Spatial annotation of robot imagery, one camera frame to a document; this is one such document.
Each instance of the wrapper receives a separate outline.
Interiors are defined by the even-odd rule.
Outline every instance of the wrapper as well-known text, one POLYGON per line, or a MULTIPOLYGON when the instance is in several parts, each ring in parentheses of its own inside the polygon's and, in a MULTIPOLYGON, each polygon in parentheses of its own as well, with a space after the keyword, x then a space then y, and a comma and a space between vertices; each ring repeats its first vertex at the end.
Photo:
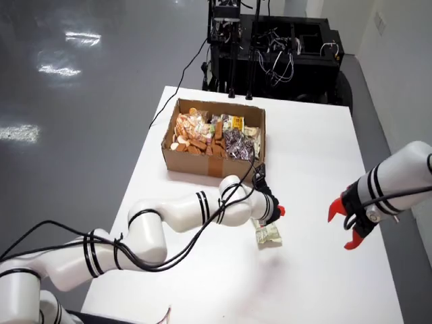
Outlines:
POLYGON ((253 156, 253 141, 238 129, 227 130, 223 133, 227 154, 233 159, 250 160, 253 156))

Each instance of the black stripe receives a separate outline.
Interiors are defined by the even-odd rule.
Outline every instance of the black stripe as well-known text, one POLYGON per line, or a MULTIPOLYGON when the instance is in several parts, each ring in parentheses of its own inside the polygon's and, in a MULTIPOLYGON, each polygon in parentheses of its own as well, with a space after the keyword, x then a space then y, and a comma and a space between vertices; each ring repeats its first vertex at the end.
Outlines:
POLYGON ((39 280, 41 280, 41 276, 35 270, 27 269, 27 268, 15 268, 15 269, 4 271, 0 273, 0 278, 6 275, 11 275, 12 273, 29 273, 35 276, 36 278, 38 278, 39 280))
POLYGON ((196 195, 198 196, 198 200, 200 201, 200 206, 201 206, 201 215, 202 215, 202 224, 204 225, 205 223, 205 215, 204 215, 204 206, 203 206, 203 200, 201 199, 201 196, 199 193, 195 192, 196 195))
POLYGON ((42 313, 42 310, 39 310, 39 315, 40 315, 40 324, 44 324, 45 323, 45 315, 42 313))
POLYGON ((264 198, 265 198, 265 212, 264 212, 264 215, 260 218, 260 220, 263 220, 264 218, 266 218, 267 214, 269 213, 269 209, 270 209, 270 206, 269 206, 269 197, 267 197, 266 194, 263 194, 263 195, 264 195, 264 198))
POLYGON ((88 272, 92 275, 93 278, 97 278, 96 273, 93 271, 92 264, 90 262, 90 258, 88 257, 88 247, 87 247, 87 236, 82 239, 82 247, 84 249, 84 258, 86 259, 86 265, 88 272))
POLYGON ((154 210, 154 209, 151 209, 151 208, 148 208, 148 209, 143 209, 143 210, 141 210, 141 211, 139 211, 139 212, 137 212, 130 220, 129 220, 129 222, 128 222, 128 228, 130 227, 130 224, 132 224, 132 222, 138 217, 138 216, 141 216, 142 214, 146 214, 146 213, 154 213, 154 214, 158 214, 158 216, 162 219, 162 216, 161 216, 161 214, 158 212, 158 211, 156 211, 156 210, 154 210))
MULTIPOLYGON (((380 197, 384 196, 383 191, 381 190, 381 187, 379 185, 379 181, 378 181, 378 167, 380 166, 380 164, 377 165, 377 167, 375 168, 375 173, 373 174, 373 181, 375 182, 375 187, 377 187, 377 192, 378 195, 380 197)), ((390 204, 390 202, 385 199, 383 200, 384 205, 390 209, 391 211, 395 212, 395 213, 401 213, 402 211, 397 209, 396 207, 394 207, 392 204, 390 204)))
POLYGON ((54 324, 59 324, 59 315, 60 315, 60 303, 58 301, 58 299, 55 299, 57 301, 57 314, 55 315, 55 320, 54 320, 54 324))
POLYGON ((104 272, 102 271, 101 266, 99 265, 99 261, 97 260, 97 255, 96 255, 96 249, 95 249, 95 242, 93 240, 93 236, 95 234, 95 230, 92 230, 90 232, 90 249, 92 251, 92 258, 93 258, 93 262, 94 262, 94 266, 96 267, 97 272, 99 272, 99 275, 103 275, 104 272))
MULTIPOLYGON (((375 199, 376 196, 375 196, 375 193, 373 192, 373 189, 372 189, 372 172, 373 172, 373 169, 372 169, 372 170, 369 172, 369 174, 367 175, 367 188, 369 189, 369 194, 371 195, 371 198, 372 198, 372 199, 375 199)), ((375 206, 377 206, 378 209, 379 209, 380 211, 382 211, 383 213, 385 213, 385 214, 387 214, 387 215, 391 215, 391 213, 389 213, 388 211, 386 211, 386 210, 381 206, 381 204, 380 204, 379 202, 376 202, 376 203, 375 203, 375 206)))
POLYGON ((210 210, 209 210, 209 203, 207 202, 207 196, 205 195, 205 192, 201 191, 202 196, 204 197, 204 203, 205 203, 205 211, 207 212, 207 219, 210 218, 210 210))
POLYGON ((429 154, 426 163, 427 163, 427 167, 429 168, 429 171, 432 173, 432 154, 429 154))
MULTIPOLYGON (((217 200, 219 207, 221 206, 221 199, 217 200)), ((219 224, 219 219, 221 218, 221 214, 222 214, 222 210, 220 210, 218 216, 217 216, 217 220, 216 220, 216 224, 219 224)))

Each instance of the wire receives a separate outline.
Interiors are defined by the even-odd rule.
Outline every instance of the wire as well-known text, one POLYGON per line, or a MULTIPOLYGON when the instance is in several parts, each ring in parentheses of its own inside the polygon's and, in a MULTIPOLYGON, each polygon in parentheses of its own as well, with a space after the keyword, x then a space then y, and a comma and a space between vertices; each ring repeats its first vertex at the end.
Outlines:
POLYGON ((172 267, 174 267, 175 265, 177 265, 178 263, 180 263, 182 260, 184 260, 187 255, 190 253, 190 251, 192 250, 192 248, 194 247, 195 243, 197 242, 198 238, 200 237, 200 235, 202 234, 202 232, 204 231, 204 229, 225 209, 227 209, 229 206, 232 206, 236 203, 239 203, 243 200, 248 199, 252 193, 254 192, 254 186, 252 187, 252 190, 249 192, 249 194, 247 194, 245 197, 229 202, 227 203, 227 201, 233 196, 233 194, 237 191, 237 189, 242 185, 243 181, 246 179, 246 177, 248 176, 248 174, 250 173, 250 171, 252 170, 252 168, 254 169, 254 161, 255 161, 255 150, 254 148, 252 148, 252 161, 250 162, 250 167, 248 168, 248 171, 244 174, 244 176, 242 177, 242 179, 235 185, 234 189, 231 191, 231 193, 228 195, 228 197, 225 200, 222 200, 222 203, 220 205, 220 207, 213 213, 212 216, 210 216, 207 221, 202 225, 202 227, 200 228, 200 230, 194 235, 194 237, 191 239, 191 241, 189 242, 189 244, 179 253, 177 253, 175 256, 171 257, 169 260, 166 260, 165 262, 159 263, 159 264, 148 264, 145 263, 144 261, 142 261, 141 259, 139 259, 130 249, 128 246, 126 246, 124 243, 121 243, 119 241, 110 241, 106 238, 102 238, 100 236, 96 236, 96 235, 89 235, 87 233, 84 232, 80 232, 76 229, 73 229, 69 226, 66 226, 62 223, 56 222, 56 221, 52 221, 52 220, 46 220, 46 221, 42 221, 38 224, 36 224, 35 226, 33 226, 30 230, 28 230, 23 236, 21 236, 16 242, 14 242, 1 256, 0 256, 0 263, 5 262, 7 260, 13 259, 13 258, 17 258, 17 257, 22 257, 24 255, 29 255, 29 254, 34 254, 34 253, 38 253, 38 252, 46 252, 46 251, 50 251, 50 250, 62 250, 64 248, 70 248, 73 246, 79 246, 79 245, 83 245, 83 241, 79 240, 79 241, 75 241, 75 242, 70 242, 64 245, 57 245, 57 246, 48 246, 48 247, 44 247, 44 248, 37 248, 34 250, 28 250, 25 252, 21 252, 21 253, 17 253, 17 254, 13 254, 10 256, 7 256, 7 254, 15 247, 17 246, 24 238, 26 238, 28 235, 30 235, 33 231, 35 231, 36 229, 38 229, 39 227, 46 225, 46 224, 51 224, 51 225, 55 225, 57 227, 61 227, 71 233, 74 233, 76 235, 82 236, 83 238, 88 238, 86 240, 86 244, 89 243, 96 243, 96 244, 108 244, 111 245, 115 248, 118 248, 119 250, 121 250, 125 256, 134 264, 136 265, 139 269, 142 269, 144 271, 149 271, 149 272, 160 272, 160 271, 166 271, 168 269, 171 269, 172 267))
POLYGON ((280 76, 279 74, 277 74, 276 72, 274 72, 272 70, 266 70, 264 68, 264 65, 263 65, 263 56, 261 55, 260 51, 256 50, 256 52, 259 54, 258 62, 259 62, 259 65, 260 65, 261 69, 264 71, 264 73, 266 74, 266 76, 270 76, 271 75, 270 83, 271 83, 271 81, 272 81, 273 78, 277 78, 278 79, 276 81, 276 83, 275 84, 271 84, 271 86, 273 86, 273 87, 277 86, 277 84, 279 82, 287 83, 287 82, 291 81, 292 77, 294 76, 294 60, 292 58, 292 53, 290 53, 290 60, 289 60, 287 66, 285 68, 285 71, 283 72, 283 75, 280 76), (287 77, 285 77, 285 74, 286 74, 289 66, 291 66, 291 75, 290 75, 290 77, 287 78, 287 77))
POLYGON ((254 7, 251 7, 251 6, 247 5, 247 4, 245 4, 243 1, 241 1, 240 3, 241 3, 243 6, 245 6, 246 8, 248 8, 248 9, 251 9, 251 10, 254 9, 254 7))
POLYGON ((182 78, 180 79, 180 82, 178 83, 178 86, 177 86, 177 89, 175 90, 175 93, 168 98, 167 102, 164 104, 164 106, 162 107, 162 109, 156 114, 155 118, 153 118, 153 120, 150 123, 150 126, 148 127, 149 129, 153 125, 153 123, 155 122, 155 120, 159 116, 159 114, 165 109, 165 107, 167 106, 168 102, 177 95, 178 89, 180 88, 180 86, 182 85, 182 82, 183 82, 184 72, 186 71, 187 68, 190 67, 190 65, 193 63, 193 61, 196 59, 196 57, 201 53, 201 50, 203 49, 204 44, 206 42, 207 42, 207 38, 204 40, 204 42, 202 42, 202 45, 201 45, 198 53, 193 57, 192 61, 190 61, 189 64, 183 69, 182 78))
POLYGON ((273 67, 271 68, 271 71, 274 71, 274 69, 275 69, 275 67, 276 67, 277 60, 279 60, 281 54, 282 54, 282 51, 279 52, 279 55, 277 56, 276 61, 275 61, 275 63, 273 64, 273 67))
POLYGON ((339 45, 337 43, 324 43, 323 46, 321 46, 321 49, 319 50, 319 55, 322 56, 322 51, 323 51, 324 46, 330 46, 331 48, 333 48, 333 45, 336 45, 336 47, 337 47, 337 51, 336 51, 335 56, 338 56, 339 45))
POLYGON ((429 192, 429 191, 432 191, 432 186, 401 190, 401 191, 395 192, 393 194, 385 194, 384 196, 381 196, 379 198, 371 199, 371 200, 368 200, 367 202, 362 203, 362 208, 368 207, 368 206, 375 204, 375 203, 379 203, 380 201, 383 201, 383 200, 405 197, 405 196, 411 196, 413 194, 422 194, 424 192, 429 192))
POLYGON ((207 49, 207 54, 205 55, 205 61, 206 61, 207 65, 210 63, 210 61, 209 61, 210 47, 211 47, 211 45, 209 45, 209 48, 207 49))

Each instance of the black stand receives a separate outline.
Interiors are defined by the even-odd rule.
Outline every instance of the black stand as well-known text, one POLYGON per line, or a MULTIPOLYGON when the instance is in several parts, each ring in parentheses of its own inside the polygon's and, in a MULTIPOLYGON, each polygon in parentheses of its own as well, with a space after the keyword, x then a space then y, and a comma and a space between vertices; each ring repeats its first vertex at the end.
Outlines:
POLYGON ((252 100, 252 87, 255 80, 255 69, 257 68, 255 61, 255 44, 257 43, 257 33, 258 33, 258 20, 259 20, 259 10, 261 8, 261 0, 256 0, 256 11, 255 11, 255 25, 250 37, 249 46, 249 57, 248 57, 248 74, 246 79, 246 84, 248 87, 248 92, 246 93, 246 100, 252 100))
POLYGON ((231 31, 232 43, 231 43, 231 68, 229 71, 229 98, 235 98, 234 82, 236 81, 236 68, 237 68, 237 56, 238 56, 238 22, 232 24, 233 30, 231 31))

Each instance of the gray floor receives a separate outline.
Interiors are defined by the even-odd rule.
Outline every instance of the gray floor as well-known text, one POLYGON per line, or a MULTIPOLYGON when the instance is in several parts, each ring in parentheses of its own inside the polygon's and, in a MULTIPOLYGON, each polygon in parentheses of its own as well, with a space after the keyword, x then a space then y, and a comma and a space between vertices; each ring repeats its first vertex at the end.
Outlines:
MULTIPOLYGON (((177 84, 206 23, 207 3, 198 0, 0 3, 0 134, 23 125, 14 136, 38 132, 36 139, 0 137, 0 250, 43 219, 109 230, 163 87, 177 84)), ((200 88, 204 57, 183 86, 200 88)), ((357 60, 346 56, 342 69, 370 169, 388 146, 357 60)), ((424 323, 432 318, 432 270, 414 219, 408 214, 382 230, 405 322, 424 323)), ((17 250, 72 237, 45 228, 17 250)), ((43 285, 75 310, 88 289, 43 285)))

